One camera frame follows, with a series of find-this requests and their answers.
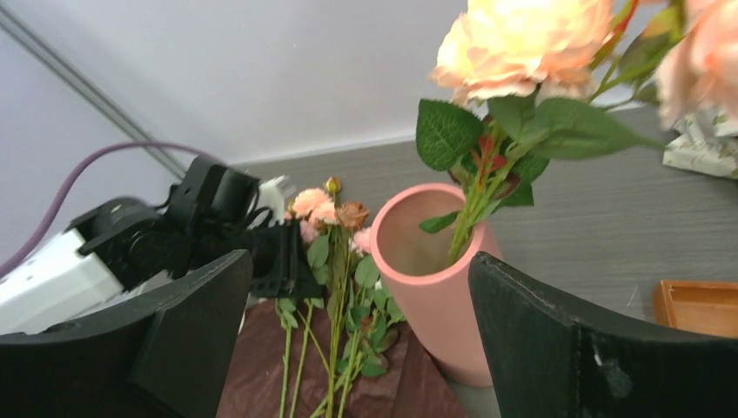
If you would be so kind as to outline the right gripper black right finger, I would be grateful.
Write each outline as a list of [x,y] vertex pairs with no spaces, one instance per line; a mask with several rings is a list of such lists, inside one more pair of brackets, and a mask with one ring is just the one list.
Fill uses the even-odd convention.
[[737,342],[616,313],[489,253],[468,284],[504,417],[734,417]]

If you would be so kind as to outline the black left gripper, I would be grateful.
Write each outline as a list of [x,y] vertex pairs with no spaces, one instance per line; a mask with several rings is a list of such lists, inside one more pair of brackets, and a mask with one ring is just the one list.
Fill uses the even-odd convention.
[[273,224],[274,211],[260,206],[260,180],[208,157],[196,157],[173,185],[164,218],[184,246],[171,277],[178,279],[238,249],[252,256],[251,296],[306,300],[323,287],[308,263],[299,222]]

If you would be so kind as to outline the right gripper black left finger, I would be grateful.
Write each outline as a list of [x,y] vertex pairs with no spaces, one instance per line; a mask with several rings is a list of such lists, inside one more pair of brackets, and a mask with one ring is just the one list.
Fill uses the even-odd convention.
[[42,333],[4,335],[2,416],[215,416],[251,278],[237,250]]

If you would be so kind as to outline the pink artificial flower bouquet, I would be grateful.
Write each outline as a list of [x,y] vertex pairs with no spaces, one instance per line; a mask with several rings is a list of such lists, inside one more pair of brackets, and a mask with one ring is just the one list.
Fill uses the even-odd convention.
[[326,372],[327,390],[314,417],[341,417],[354,381],[386,374],[385,352],[398,339],[405,316],[383,288],[369,244],[370,210],[344,201],[339,179],[308,188],[289,203],[286,218],[300,224],[308,263],[323,294],[298,302],[280,299],[275,306],[285,332],[278,414],[294,417],[309,347]]

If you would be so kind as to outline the peach rose stem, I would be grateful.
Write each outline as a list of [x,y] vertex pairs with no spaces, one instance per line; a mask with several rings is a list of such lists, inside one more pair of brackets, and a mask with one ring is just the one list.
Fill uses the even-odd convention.
[[552,159],[582,160],[632,147],[662,150],[595,99],[627,85],[658,108],[663,129],[689,114],[737,119],[737,4],[667,1],[621,54],[637,1],[470,1],[438,52],[431,80],[450,101],[419,102],[416,148],[452,175],[464,206],[424,220],[453,229],[457,262],[474,228],[504,206],[530,206],[533,182]]

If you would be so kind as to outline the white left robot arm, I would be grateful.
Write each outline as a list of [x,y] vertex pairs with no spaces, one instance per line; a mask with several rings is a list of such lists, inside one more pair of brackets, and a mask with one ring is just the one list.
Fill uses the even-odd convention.
[[265,203],[257,178],[195,158],[162,206],[112,199],[74,219],[1,280],[3,334],[37,334],[91,313],[159,273],[176,280],[234,250],[252,257],[250,294],[318,298],[300,224]]

